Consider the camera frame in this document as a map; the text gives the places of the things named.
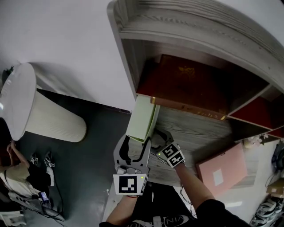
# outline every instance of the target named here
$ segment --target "red book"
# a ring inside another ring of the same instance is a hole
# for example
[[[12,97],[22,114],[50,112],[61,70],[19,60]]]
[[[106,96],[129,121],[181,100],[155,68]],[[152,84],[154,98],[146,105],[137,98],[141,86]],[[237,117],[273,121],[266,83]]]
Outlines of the red book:
[[[222,71],[201,63],[162,55],[160,64],[146,66],[138,94],[173,109],[223,120],[228,101],[218,86]]]

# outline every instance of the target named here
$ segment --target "white wall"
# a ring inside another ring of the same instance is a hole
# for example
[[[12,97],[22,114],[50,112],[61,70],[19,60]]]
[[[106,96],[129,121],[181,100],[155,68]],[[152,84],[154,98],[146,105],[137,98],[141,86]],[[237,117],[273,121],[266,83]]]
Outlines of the white wall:
[[[38,83],[132,110],[131,91],[107,18],[110,0],[1,0],[0,70],[30,62]]]

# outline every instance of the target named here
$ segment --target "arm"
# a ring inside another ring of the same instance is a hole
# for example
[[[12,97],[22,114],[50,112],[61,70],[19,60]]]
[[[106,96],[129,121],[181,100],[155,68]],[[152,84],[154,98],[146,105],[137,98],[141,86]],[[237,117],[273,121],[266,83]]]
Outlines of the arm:
[[[10,156],[10,161],[11,161],[11,165],[10,166],[14,166],[15,163],[14,163],[14,159],[13,159],[13,155],[12,155],[11,144],[8,145],[7,151],[8,151],[9,156]]]
[[[15,154],[17,155],[17,157],[19,158],[19,160],[21,161],[21,163],[23,163],[27,168],[30,168],[30,164],[27,161],[27,159],[20,153],[20,151],[18,151],[16,149],[14,140],[12,140],[12,142],[11,142],[11,147],[12,147],[13,151],[15,152]]]
[[[175,170],[195,210],[206,200],[215,199],[209,189],[183,163],[178,164]]]
[[[123,196],[106,221],[117,226],[126,225],[132,216],[136,202],[137,197]]]

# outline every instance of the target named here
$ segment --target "person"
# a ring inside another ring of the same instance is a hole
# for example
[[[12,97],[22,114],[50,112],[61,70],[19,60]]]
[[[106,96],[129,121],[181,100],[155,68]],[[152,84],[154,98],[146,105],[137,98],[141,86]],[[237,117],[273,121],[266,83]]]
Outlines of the person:
[[[149,183],[143,196],[123,196],[100,227],[248,227],[249,225],[215,200],[209,189],[187,167],[175,167],[197,215],[193,217],[171,186]]]
[[[11,165],[0,165],[0,178],[6,188],[26,198],[39,197],[40,192],[45,192],[48,195],[48,186],[54,185],[52,169],[47,165],[47,171],[45,172],[43,169],[29,162],[16,148],[13,140],[7,146],[7,152],[10,156]],[[20,160],[18,165],[15,165],[13,160],[13,152]]]

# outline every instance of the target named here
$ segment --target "black shirt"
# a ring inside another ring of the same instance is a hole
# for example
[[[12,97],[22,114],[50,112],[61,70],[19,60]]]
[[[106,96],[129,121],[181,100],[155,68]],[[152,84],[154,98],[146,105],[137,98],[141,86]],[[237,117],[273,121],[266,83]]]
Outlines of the black shirt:
[[[225,209],[217,200],[207,200],[196,210],[197,219],[187,209],[171,186],[151,183],[139,197],[126,227],[249,227],[249,225]],[[115,227],[108,222],[100,227]]]

